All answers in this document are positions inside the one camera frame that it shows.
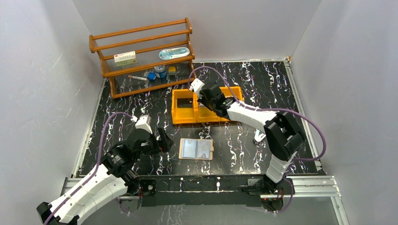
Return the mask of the light blue VIP card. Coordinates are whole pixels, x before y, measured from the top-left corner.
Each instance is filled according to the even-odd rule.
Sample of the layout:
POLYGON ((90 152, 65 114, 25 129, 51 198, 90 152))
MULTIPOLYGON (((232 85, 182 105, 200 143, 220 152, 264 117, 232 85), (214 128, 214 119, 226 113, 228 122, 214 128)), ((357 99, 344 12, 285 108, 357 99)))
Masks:
POLYGON ((182 154, 183 158, 195 158, 197 149, 197 140, 195 139, 184 139, 182 142, 182 154))

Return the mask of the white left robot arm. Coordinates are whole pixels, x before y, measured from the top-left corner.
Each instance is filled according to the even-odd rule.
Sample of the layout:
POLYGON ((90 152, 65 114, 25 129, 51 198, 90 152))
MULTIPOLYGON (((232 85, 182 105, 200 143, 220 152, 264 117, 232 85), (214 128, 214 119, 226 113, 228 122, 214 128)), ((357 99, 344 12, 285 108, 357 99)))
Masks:
POLYGON ((37 212, 44 225, 80 225, 92 213, 116 198, 128 194, 154 195, 156 183, 142 180, 133 171, 142 156, 169 152, 174 144, 165 128, 157 138, 148 115, 130 116, 133 131, 109 150, 99 149, 95 167, 66 193, 52 202, 42 202, 37 212))

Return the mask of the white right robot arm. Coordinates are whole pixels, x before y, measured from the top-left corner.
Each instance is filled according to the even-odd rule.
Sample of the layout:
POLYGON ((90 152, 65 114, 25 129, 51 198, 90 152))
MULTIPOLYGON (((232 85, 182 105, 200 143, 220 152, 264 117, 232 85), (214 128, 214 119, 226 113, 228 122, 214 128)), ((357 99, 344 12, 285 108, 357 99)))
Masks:
POLYGON ((269 110, 247 105, 235 94, 226 97, 216 83, 203 83, 196 78, 189 90, 197 95, 197 102, 218 117, 247 124, 263 134, 271 151, 271 160, 262 181, 249 184, 242 190, 277 194, 283 188, 285 173, 304 143, 304 134, 289 111, 269 110))

